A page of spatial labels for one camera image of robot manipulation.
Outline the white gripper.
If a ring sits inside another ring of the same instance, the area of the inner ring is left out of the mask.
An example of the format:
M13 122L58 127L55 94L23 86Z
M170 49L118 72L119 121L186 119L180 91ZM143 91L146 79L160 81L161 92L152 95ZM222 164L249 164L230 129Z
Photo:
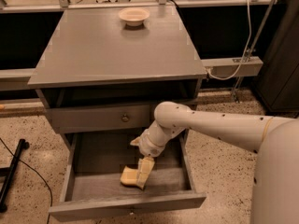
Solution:
M168 140L163 134L151 133L149 129L146 129L140 138L137 137L130 142L131 146L139 147L140 153L145 156L138 161L136 184L139 187L145 186L155 164L153 158L161 155L167 143Z

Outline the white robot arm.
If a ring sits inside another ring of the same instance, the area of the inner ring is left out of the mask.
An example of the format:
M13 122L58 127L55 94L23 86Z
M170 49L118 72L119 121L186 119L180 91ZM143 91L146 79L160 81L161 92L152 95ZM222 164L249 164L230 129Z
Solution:
M250 224L299 224L299 119L194 111L163 102L131 144L146 157L158 157L186 129L257 153Z

